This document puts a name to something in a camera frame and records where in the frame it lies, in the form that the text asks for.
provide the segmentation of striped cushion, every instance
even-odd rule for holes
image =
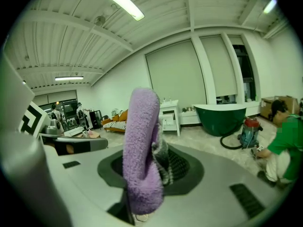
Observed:
[[[121,122],[109,122],[103,125],[103,128],[107,129],[107,128],[116,128],[116,129],[121,129],[121,130],[125,130],[126,129],[126,122],[125,121],[121,121]]]

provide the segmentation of black and white geometric panel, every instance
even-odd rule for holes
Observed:
[[[19,125],[19,131],[25,134],[31,134],[36,138],[44,126],[50,124],[50,120],[44,110],[31,102]]]

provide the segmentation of bathtub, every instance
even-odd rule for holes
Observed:
[[[223,136],[240,129],[246,113],[241,104],[193,105],[204,130],[214,136]]]

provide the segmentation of white corrugated ceiling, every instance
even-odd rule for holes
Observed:
[[[136,48],[174,31],[234,26],[267,33],[283,19],[263,14],[269,0],[132,0],[145,14],[135,21],[112,0],[32,0],[9,34],[5,54],[35,88],[79,75],[91,85]],[[102,26],[94,24],[105,17]]]

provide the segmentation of purple towel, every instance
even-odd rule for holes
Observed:
[[[163,185],[152,158],[151,142],[156,142],[160,103],[149,88],[133,91],[128,108],[123,150],[123,177],[127,182],[134,214],[154,212],[163,202]]]

